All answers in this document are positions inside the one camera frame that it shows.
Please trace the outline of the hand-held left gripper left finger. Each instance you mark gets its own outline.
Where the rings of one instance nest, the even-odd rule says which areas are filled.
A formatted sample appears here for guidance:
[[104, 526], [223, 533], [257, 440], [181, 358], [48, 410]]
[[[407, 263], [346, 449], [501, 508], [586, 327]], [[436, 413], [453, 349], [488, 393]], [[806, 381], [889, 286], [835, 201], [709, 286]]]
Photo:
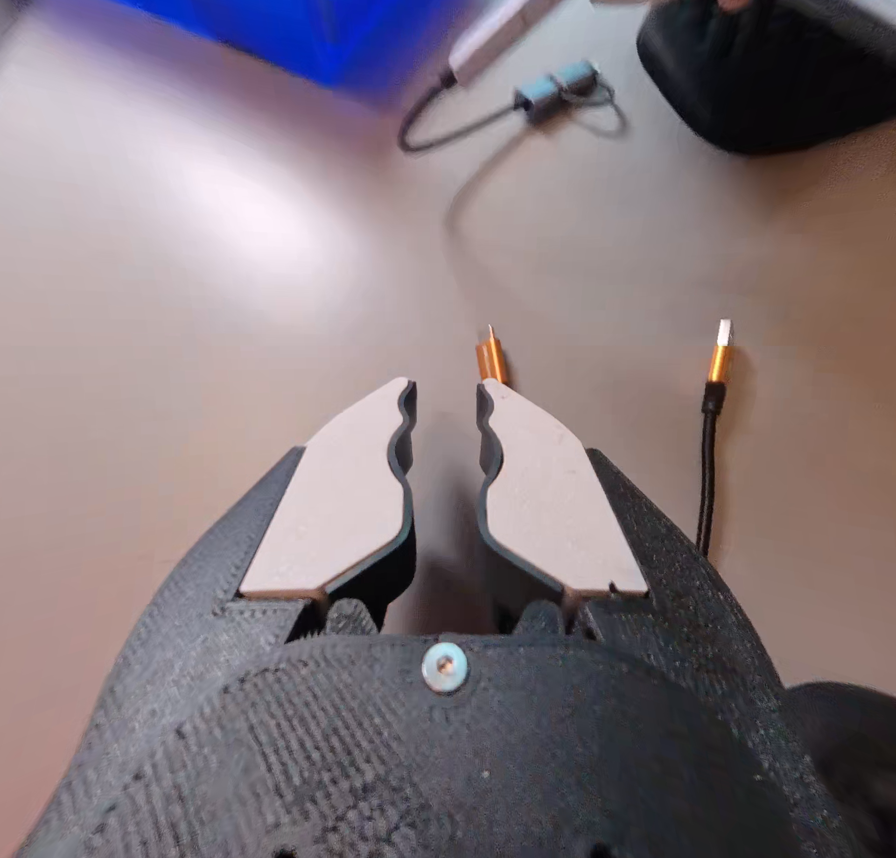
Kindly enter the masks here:
[[416, 567], [408, 482], [417, 386], [398, 377], [301, 453], [239, 586], [245, 598], [395, 598]]

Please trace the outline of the slim grey usb hub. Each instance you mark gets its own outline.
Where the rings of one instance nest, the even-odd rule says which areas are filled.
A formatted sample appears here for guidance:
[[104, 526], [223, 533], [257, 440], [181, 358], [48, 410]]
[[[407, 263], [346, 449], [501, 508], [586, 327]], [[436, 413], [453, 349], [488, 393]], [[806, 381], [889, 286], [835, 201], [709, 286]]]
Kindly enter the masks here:
[[465, 87], [566, 0], [501, 0], [456, 41], [443, 84]]

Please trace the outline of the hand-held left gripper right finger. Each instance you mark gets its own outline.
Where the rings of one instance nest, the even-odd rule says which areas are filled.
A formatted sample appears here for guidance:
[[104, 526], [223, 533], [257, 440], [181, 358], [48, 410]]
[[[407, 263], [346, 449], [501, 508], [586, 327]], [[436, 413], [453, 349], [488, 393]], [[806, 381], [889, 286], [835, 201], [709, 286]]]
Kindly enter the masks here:
[[477, 520], [485, 543], [555, 598], [649, 585], [580, 439], [509, 386], [477, 386], [480, 467]]

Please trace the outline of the blue plastic bin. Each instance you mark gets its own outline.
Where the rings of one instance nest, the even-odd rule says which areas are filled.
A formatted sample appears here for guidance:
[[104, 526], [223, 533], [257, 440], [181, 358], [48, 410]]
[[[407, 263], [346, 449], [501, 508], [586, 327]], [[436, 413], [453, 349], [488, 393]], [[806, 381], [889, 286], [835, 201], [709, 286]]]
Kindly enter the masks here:
[[465, 0], [113, 0], [324, 87], [413, 78]]

